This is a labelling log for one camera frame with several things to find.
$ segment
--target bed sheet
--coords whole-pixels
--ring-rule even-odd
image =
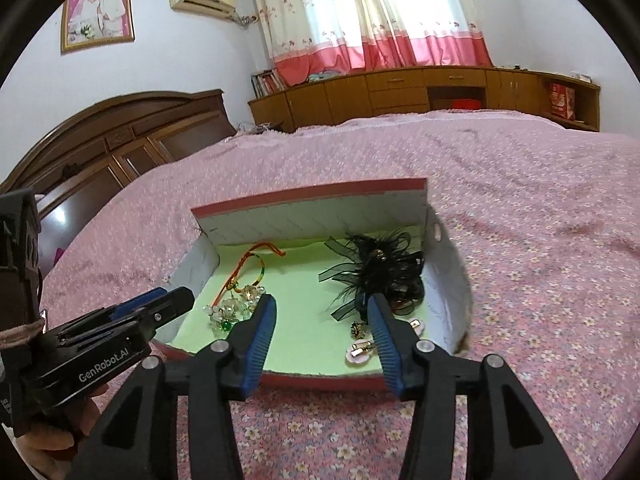
[[[469,357],[502,354],[580,478],[601,479],[640,420],[640,144],[625,136],[517,112],[430,112],[228,139],[114,197],[46,278],[42,306],[57,325],[161,283],[198,237],[193,206],[422,176],[472,282]],[[181,479],[189,477],[186,409],[181,399]],[[248,479],[396,478],[412,412],[380,393],[261,388],[232,403]],[[453,478],[461,480],[465,413],[459,402]]]

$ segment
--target open box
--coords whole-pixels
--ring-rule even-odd
[[[399,228],[423,248],[424,301],[401,319],[419,318],[422,338],[450,353],[459,348],[470,324],[472,297],[460,258],[427,200],[424,178],[344,182],[304,187],[201,206],[192,210],[203,234],[183,258],[168,283],[189,287],[193,309],[162,327],[154,344],[168,358],[196,353],[223,335],[212,330],[211,304],[244,252],[269,241],[286,256],[259,251],[266,272],[261,282],[278,307],[276,329],[265,362],[263,383],[331,390],[384,388],[380,361],[345,360],[354,342],[353,311],[341,321],[331,313],[344,301],[344,285],[318,282],[318,274],[346,261],[324,245],[329,237],[378,234]],[[252,282],[259,266],[250,258],[239,276]]]

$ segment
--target black hair clip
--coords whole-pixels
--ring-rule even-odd
[[[353,235],[346,244],[333,238],[325,243],[333,252],[351,260],[322,272],[320,282],[334,280],[347,287],[339,298],[353,294],[353,299],[332,313],[340,321],[354,309],[364,323],[367,321],[367,302],[376,293],[383,294],[392,305],[395,314],[408,314],[417,301],[424,297],[424,285],[420,279],[424,255],[422,251],[410,253],[411,235],[394,231],[373,238]]]

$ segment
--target white suit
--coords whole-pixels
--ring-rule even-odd
[[[122,0],[100,0],[100,12],[109,17],[108,20],[104,20],[104,30],[102,33],[105,36],[124,35],[122,17],[126,11]]]

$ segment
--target gold picture frame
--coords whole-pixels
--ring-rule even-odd
[[[65,0],[60,27],[62,54],[134,40],[131,0]]]

